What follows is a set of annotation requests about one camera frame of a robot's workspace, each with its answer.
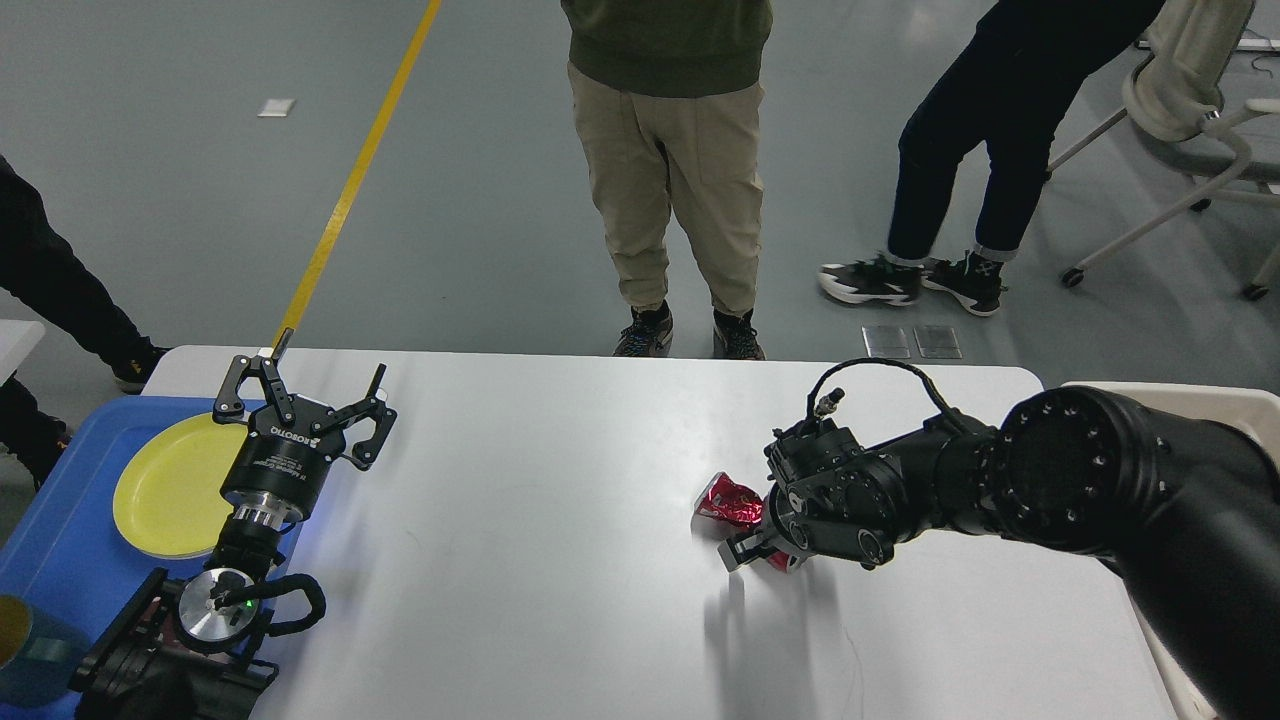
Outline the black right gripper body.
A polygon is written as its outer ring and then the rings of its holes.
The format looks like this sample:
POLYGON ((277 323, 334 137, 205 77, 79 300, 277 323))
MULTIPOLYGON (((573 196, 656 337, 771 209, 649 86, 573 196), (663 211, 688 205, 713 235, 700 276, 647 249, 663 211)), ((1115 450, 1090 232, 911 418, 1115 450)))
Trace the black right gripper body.
POLYGON ((863 518, 796 510, 777 486, 765 501, 765 544, 796 559, 824 556, 874 569, 893 560, 896 537, 863 518))

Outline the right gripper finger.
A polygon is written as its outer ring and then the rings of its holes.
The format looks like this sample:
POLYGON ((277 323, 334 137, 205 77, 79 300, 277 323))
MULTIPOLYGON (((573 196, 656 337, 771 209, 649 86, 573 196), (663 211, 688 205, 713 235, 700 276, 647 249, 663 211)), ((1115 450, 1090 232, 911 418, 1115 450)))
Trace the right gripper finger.
POLYGON ((740 532, 722 541, 719 559, 730 573, 760 561, 783 574, 791 573, 790 544, 776 528, 756 528, 740 532))

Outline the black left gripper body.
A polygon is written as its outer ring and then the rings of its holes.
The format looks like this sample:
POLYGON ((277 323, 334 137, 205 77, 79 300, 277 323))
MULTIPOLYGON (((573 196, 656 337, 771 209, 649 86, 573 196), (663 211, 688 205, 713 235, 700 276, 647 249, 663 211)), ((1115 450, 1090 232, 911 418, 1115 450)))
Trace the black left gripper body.
POLYGON ((255 410, 220 496, 241 506, 255 495, 270 495, 291 507, 287 521, 310 519, 333 461, 346 450, 342 429, 321 434, 314 429, 333 410, 312 400, 296 400, 291 425, 271 405, 255 410))

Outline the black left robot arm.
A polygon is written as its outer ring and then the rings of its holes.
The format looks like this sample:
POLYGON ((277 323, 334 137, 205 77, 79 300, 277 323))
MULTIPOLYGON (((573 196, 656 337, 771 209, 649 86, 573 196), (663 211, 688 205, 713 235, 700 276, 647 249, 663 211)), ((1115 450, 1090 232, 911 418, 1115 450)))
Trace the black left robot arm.
POLYGON ((257 659, 262 642, 324 618, 323 588, 284 573, 280 542, 312 516, 335 460, 376 461, 397 413, 379 395, 384 365, 343 407, 289 392, 279 364, 292 334, 230 363, 211 411, 247 430, 219 489, 230 512, 198 574, 151 571, 79 661, 76 717, 247 719, 279 673, 257 659))

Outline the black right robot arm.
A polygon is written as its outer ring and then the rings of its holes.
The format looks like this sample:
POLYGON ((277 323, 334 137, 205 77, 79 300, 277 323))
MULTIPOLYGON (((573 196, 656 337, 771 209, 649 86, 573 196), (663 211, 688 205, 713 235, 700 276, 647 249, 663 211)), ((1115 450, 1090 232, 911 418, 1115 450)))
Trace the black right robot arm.
POLYGON ((1244 430, 1088 386, 1016 404, 998 427, 952 407, 867 447, 815 383, 764 450, 762 519, 719 553, 786 553, 874 569, 925 530, 1089 556, 1120 575, 1155 634, 1225 719, 1275 719, 1277 464, 1244 430))

